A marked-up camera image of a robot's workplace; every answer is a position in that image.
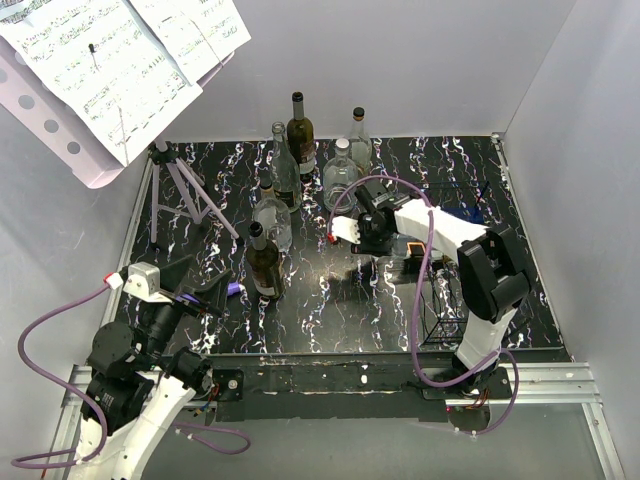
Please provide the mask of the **clear flask black gold label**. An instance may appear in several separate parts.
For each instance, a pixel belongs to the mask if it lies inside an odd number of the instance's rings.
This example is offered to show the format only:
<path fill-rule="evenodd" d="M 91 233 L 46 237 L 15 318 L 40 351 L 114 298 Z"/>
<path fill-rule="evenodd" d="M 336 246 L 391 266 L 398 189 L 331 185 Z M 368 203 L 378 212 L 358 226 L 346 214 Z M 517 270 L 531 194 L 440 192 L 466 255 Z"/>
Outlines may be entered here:
<path fill-rule="evenodd" d="M 426 246 L 419 241 L 398 237 L 392 246 L 392 259 L 394 265 L 403 275 L 417 275 L 426 252 Z M 430 254 L 429 265 L 426 272 L 431 273 L 443 269 L 450 258 L 438 250 Z"/>

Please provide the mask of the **purple marker pen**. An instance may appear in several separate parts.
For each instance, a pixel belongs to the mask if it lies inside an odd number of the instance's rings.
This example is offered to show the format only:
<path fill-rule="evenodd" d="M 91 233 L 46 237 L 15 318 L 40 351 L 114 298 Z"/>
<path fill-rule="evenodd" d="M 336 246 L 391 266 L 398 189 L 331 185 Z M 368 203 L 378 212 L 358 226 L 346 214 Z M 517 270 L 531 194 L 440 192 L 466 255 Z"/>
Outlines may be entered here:
<path fill-rule="evenodd" d="M 226 293 L 223 294 L 219 286 L 207 291 L 185 291 L 179 294 L 176 299 L 182 302 L 198 305 L 201 308 L 209 308 L 222 303 L 222 298 L 233 297 L 242 293 L 244 287 L 237 283 L 231 282 L 227 285 Z"/>

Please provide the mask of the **clear square bottle white label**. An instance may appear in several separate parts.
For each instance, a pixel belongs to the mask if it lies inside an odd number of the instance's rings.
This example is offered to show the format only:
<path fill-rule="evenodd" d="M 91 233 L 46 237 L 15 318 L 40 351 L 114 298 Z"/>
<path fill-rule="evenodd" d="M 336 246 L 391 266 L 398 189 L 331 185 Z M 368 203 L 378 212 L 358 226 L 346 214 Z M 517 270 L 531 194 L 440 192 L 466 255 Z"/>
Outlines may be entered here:
<path fill-rule="evenodd" d="M 346 138 L 339 138 L 334 147 L 334 157 L 323 169 L 323 202 L 328 211 L 335 211 L 336 215 L 351 212 L 356 205 L 354 193 L 347 193 L 342 199 L 340 195 L 346 188 L 358 180 L 358 169 L 350 157 L 350 142 Z"/>

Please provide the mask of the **green wine bottle silver neck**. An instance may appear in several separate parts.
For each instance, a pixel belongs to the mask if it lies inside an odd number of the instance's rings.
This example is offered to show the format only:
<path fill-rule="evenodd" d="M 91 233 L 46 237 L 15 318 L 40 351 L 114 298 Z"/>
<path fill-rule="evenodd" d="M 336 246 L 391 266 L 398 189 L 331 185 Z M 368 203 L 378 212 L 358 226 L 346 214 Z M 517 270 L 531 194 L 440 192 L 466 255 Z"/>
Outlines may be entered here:
<path fill-rule="evenodd" d="M 260 295 L 278 299 L 285 290 L 281 253 L 260 222 L 253 221 L 248 232 L 250 243 L 245 257 L 254 286 Z"/>

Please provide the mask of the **clear bottle black cork cap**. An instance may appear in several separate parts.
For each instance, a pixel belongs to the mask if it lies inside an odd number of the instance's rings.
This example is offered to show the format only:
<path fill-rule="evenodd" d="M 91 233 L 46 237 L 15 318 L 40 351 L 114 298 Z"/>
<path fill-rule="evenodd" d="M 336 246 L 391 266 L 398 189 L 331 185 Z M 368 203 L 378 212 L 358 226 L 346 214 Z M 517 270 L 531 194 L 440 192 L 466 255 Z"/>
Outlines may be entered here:
<path fill-rule="evenodd" d="M 355 107 L 352 112 L 349 141 L 351 158 L 358 169 L 360 178 L 370 174 L 372 157 L 372 141 L 366 131 L 364 119 L 364 108 Z"/>

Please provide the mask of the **blue clear tall bottle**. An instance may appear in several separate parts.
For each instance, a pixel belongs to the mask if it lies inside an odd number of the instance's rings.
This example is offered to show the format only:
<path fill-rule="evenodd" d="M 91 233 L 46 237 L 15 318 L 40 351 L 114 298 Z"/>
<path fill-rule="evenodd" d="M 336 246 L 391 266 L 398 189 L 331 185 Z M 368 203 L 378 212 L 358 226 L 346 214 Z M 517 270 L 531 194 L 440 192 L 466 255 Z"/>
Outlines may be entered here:
<path fill-rule="evenodd" d="M 453 215 L 456 218 L 461 220 L 483 225 L 485 223 L 484 216 L 479 207 L 473 208 L 462 208 L 462 207 L 453 207 L 453 208 L 444 208 L 444 211 Z"/>

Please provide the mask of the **clear bottle gold neck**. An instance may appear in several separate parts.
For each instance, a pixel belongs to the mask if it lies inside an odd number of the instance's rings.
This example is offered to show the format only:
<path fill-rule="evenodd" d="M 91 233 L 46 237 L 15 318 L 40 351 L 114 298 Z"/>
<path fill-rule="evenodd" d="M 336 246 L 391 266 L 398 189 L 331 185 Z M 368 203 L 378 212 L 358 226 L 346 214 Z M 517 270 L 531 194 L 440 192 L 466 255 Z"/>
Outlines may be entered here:
<path fill-rule="evenodd" d="M 260 200 L 253 209 L 252 219 L 259 222 L 267 238 L 280 252 L 287 252 L 292 244 L 291 216 L 287 205 L 275 195 L 269 177 L 260 178 Z"/>

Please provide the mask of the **clear green-tinted bottle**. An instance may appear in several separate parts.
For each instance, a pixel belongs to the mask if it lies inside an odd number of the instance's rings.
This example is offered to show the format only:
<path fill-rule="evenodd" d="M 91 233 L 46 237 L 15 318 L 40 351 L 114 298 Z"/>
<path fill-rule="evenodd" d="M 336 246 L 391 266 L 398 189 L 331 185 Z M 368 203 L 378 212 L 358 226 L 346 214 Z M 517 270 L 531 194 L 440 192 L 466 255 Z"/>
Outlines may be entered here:
<path fill-rule="evenodd" d="M 270 169 L 276 197 L 293 213 L 301 203 L 301 180 L 298 163 L 288 149 L 285 133 L 283 122 L 272 124 L 273 151 Z"/>

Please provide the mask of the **dark brown wine bottle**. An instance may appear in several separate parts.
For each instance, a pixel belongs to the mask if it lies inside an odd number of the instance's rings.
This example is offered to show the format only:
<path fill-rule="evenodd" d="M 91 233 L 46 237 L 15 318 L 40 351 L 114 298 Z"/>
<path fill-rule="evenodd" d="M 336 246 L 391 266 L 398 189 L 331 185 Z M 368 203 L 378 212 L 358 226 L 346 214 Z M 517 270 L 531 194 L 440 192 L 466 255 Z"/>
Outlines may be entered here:
<path fill-rule="evenodd" d="M 308 183 L 316 167 L 314 127 L 304 112 L 303 93 L 293 92 L 291 100 L 293 115 L 286 127 L 289 151 L 298 163 L 301 181 Z"/>

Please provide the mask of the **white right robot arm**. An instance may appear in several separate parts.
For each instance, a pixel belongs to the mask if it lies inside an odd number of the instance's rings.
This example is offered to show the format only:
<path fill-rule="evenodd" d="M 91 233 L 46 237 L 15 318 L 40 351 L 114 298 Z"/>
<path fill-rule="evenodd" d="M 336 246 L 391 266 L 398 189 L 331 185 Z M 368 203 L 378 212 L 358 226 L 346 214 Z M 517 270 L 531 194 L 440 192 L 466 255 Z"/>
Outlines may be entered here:
<path fill-rule="evenodd" d="M 433 206 L 421 190 L 413 195 L 391 192 L 383 184 L 385 179 L 374 175 L 352 184 L 364 211 L 344 232 L 333 217 L 330 231 L 358 253 L 387 255 L 392 236 L 405 235 L 424 244 L 424 265 L 432 250 L 456 262 L 469 310 L 463 339 L 445 376 L 434 380 L 421 366 L 414 369 L 432 388 L 454 387 L 464 397 L 475 397 L 488 386 L 488 373 L 504 353 L 506 329 L 531 290 L 524 250 L 508 225 L 470 223 Z"/>

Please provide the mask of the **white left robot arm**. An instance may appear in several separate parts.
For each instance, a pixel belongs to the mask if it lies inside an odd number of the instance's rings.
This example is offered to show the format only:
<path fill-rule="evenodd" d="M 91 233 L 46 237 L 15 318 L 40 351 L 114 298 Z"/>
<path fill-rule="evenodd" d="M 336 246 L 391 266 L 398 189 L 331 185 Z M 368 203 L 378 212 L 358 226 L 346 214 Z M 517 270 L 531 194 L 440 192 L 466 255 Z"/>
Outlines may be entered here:
<path fill-rule="evenodd" d="M 212 363 L 188 347 L 164 354 L 185 315 L 222 315 L 231 282 L 225 270 L 204 287 L 185 285 L 193 258 L 163 267 L 133 263 L 106 283 L 139 299 L 136 326 L 111 322 L 95 334 L 87 359 L 91 380 L 84 403 L 72 479 L 138 479 L 151 454 L 190 400 L 213 399 L 219 390 Z"/>

